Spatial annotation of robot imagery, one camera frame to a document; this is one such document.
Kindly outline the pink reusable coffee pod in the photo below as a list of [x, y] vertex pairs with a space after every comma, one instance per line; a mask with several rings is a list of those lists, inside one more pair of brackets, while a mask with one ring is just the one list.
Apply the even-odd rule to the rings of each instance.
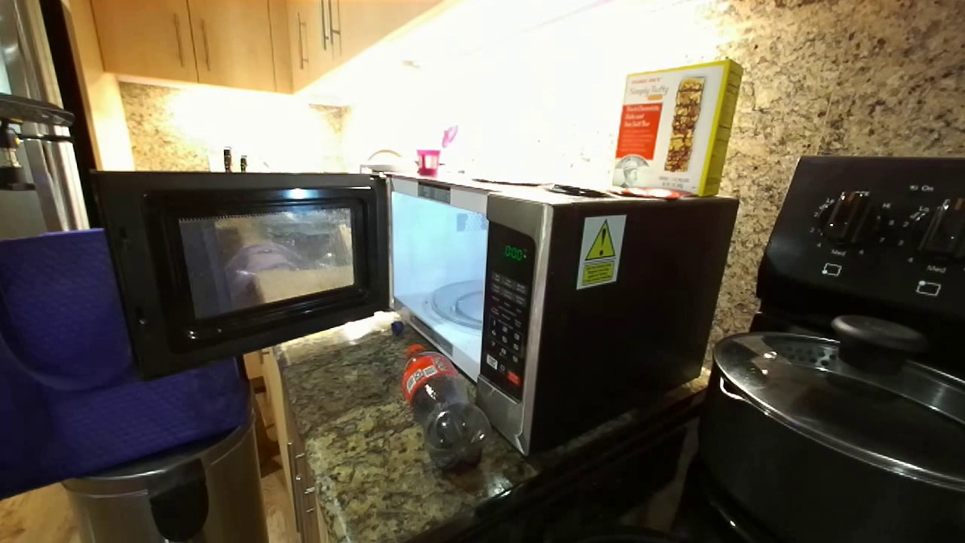
[[441, 131], [441, 138], [436, 138], [436, 142], [423, 145], [423, 148], [417, 152], [417, 171], [418, 171], [423, 178], [435, 178], [435, 174], [441, 174], [441, 171], [448, 171], [448, 170], [457, 162], [456, 145], [457, 145], [457, 127], [448, 125], [448, 127]]

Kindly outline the stainless steel trash can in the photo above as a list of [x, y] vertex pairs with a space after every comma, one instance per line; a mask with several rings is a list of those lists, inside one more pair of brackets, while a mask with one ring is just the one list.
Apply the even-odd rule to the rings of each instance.
[[268, 543], [253, 425], [63, 488], [83, 543]]

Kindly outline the black pot with lid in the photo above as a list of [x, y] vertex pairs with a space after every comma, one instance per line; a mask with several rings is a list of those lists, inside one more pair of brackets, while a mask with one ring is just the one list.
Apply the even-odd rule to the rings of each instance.
[[714, 348], [700, 464], [777, 543], [965, 543], [965, 385], [904, 326]]

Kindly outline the white green food box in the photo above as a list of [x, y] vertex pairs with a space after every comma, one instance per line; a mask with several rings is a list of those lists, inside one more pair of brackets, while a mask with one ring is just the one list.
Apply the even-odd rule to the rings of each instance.
[[612, 184], [714, 197], [739, 84], [743, 66], [734, 60], [631, 72], [617, 116]]

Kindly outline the open microwave door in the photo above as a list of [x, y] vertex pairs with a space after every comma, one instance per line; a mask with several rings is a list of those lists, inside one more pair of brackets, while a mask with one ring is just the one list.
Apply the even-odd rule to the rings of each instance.
[[143, 378], [389, 306], [381, 174], [98, 171], [96, 207]]

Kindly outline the wooden wall cabinets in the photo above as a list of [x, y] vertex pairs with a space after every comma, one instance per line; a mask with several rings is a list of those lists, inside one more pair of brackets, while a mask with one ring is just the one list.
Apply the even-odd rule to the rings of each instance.
[[296, 93], [443, 0], [89, 0], [101, 66]]

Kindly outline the black stainless microwave oven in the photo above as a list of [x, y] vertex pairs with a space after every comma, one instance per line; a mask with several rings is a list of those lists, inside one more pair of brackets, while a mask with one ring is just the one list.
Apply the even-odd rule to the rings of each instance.
[[[556, 449], [700, 373], [734, 204], [583, 187], [389, 181], [393, 303], [519, 454]], [[481, 326], [428, 294], [481, 288]]]

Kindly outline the Coke bottle red label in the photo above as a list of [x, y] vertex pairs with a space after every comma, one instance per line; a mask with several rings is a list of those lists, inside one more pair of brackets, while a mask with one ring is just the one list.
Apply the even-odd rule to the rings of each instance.
[[389, 326], [401, 345], [401, 394], [423, 429], [428, 459], [443, 474], [481, 462], [489, 416], [463, 385], [453, 363], [409, 333], [404, 321]]

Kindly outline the black stove control panel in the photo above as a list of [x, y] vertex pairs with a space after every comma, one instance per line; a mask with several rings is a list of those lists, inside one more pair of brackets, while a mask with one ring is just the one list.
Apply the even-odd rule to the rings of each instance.
[[767, 242], [759, 312], [826, 329], [875, 315], [965, 354], [965, 159], [801, 156]]

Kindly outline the glass microwave turntable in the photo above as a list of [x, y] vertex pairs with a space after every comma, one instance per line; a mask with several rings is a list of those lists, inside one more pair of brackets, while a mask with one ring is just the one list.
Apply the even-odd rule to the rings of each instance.
[[477, 280], [456, 280], [428, 294], [428, 312], [443, 322], [480, 329], [481, 288]]

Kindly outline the blue insulated tote bag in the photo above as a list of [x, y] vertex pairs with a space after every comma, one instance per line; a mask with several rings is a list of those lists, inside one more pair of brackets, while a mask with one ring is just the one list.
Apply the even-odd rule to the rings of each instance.
[[98, 230], [0, 242], [0, 494], [89, 477], [247, 423], [235, 359], [143, 380]]

